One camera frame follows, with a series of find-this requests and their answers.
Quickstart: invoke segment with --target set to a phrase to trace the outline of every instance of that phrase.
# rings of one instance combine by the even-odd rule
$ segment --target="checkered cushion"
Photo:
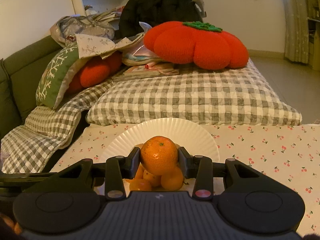
[[[301,114],[282,103],[250,60],[246,68],[117,82],[90,109],[98,125],[175,117],[199,124],[299,125]]]
[[[81,112],[89,109],[112,85],[108,80],[88,88],[58,110],[36,107],[24,125],[13,129],[1,140],[2,172],[41,172],[57,149],[70,144]]]

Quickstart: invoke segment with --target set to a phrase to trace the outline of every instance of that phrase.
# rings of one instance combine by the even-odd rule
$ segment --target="wall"
[[[48,35],[59,18],[72,14],[71,0],[0,0],[0,58]]]
[[[283,0],[204,0],[204,21],[236,35],[248,49],[284,52]]]

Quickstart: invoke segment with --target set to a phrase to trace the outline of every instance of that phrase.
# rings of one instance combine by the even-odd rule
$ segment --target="black jacket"
[[[168,21],[201,21],[201,17],[192,0],[129,0],[120,17],[121,38],[143,32],[139,21],[154,27]]]

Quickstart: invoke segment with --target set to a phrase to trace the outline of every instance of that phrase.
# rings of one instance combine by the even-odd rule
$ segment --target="beige curtain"
[[[284,0],[286,17],[285,57],[308,63],[309,29],[307,0]]]

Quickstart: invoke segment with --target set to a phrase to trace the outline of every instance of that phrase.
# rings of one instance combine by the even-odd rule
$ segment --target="floor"
[[[275,58],[251,57],[280,100],[302,113],[302,124],[320,119],[320,72]]]

